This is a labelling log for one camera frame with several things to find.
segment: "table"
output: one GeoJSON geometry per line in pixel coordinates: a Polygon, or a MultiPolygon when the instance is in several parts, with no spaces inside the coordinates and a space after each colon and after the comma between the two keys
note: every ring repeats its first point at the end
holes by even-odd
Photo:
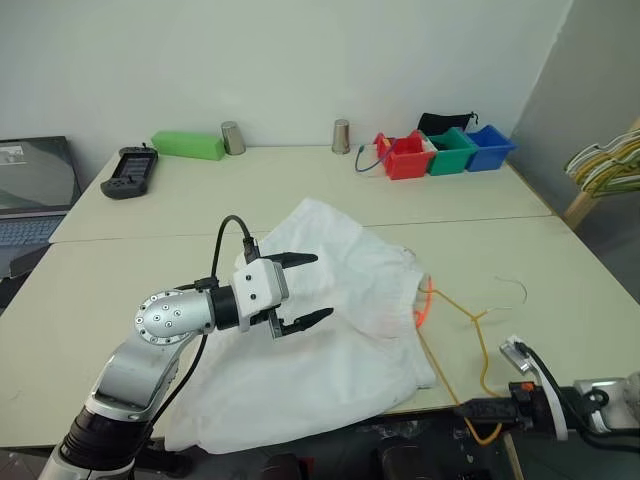
{"type": "MultiPolygon", "coordinates": [[[[160,157],[149,192],[127,201],[100,191],[117,164],[114,155],[51,241],[215,235],[230,213],[253,232],[267,232],[305,197],[331,203],[365,226],[552,214],[508,165],[394,182],[382,166],[356,173],[354,155],[335,155],[329,147],[259,147],[219,162],[160,157]]],[[[372,148],[365,150],[361,165],[374,158],[372,148]]],[[[230,231],[238,230],[230,225],[230,231]]]]}
{"type": "MultiPolygon", "coordinates": [[[[491,353],[490,387],[504,391],[508,381],[522,378],[497,350],[513,333],[537,350],[563,385],[637,370],[638,305],[559,218],[371,229],[413,250],[435,286],[470,310],[513,307],[481,321],[491,353]],[[495,276],[522,282],[526,303],[519,285],[495,276]]],[[[206,275],[214,242],[214,236],[197,235],[54,245],[0,317],[0,446],[60,441],[132,328],[141,299],[206,275]]],[[[230,233],[224,242],[222,277],[232,271],[240,235],[230,233]]],[[[484,396],[481,351],[467,318],[436,298],[422,333],[458,396],[484,396]]],[[[438,385],[390,413],[448,405],[438,385]]]]}

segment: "black controller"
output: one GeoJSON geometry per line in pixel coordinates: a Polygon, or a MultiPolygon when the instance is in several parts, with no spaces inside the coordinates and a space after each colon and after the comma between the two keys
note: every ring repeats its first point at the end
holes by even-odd
{"type": "Polygon", "coordinates": [[[100,184],[100,190],[115,200],[139,197],[147,193],[148,181],[158,160],[158,152],[147,147],[120,149],[120,161],[113,175],[100,184]]]}

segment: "white wall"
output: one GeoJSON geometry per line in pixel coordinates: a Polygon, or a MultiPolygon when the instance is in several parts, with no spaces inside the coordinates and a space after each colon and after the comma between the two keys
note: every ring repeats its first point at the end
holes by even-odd
{"type": "Polygon", "coordinates": [[[85,178],[158,129],[250,145],[408,133],[475,110],[509,133],[571,0],[0,0],[0,137],[66,134],[85,178]]]}

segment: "metal cup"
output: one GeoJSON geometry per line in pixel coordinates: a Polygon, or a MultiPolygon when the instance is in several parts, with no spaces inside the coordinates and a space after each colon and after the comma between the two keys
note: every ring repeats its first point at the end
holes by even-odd
{"type": "Polygon", "coordinates": [[[247,150],[242,132],[236,122],[224,122],[221,125],[224,149],[229,155],[240,155],[247,150]]]}
{"type": "Polygon", "coordinates": [[[339,155],[349,153],[349,121],[341,118],[333,124],[333,145],[331,151],[339,155]]]}

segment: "green block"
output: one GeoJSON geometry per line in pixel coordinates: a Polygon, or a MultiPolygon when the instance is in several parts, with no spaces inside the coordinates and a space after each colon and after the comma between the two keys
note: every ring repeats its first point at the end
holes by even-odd
{"type": "Polygon", "coordinates": [[[160,131],[151,142],[160,155],[220,160],[225,154],[222,139],[206,133],[160,131]]]}
{"type": "Polygon", "coordinates": [[[430,135],[429,140],[438,149],[429,166],[430,175],[449,175],[464,171],[478,147],[457,127],[442,135],[430,135]]]}

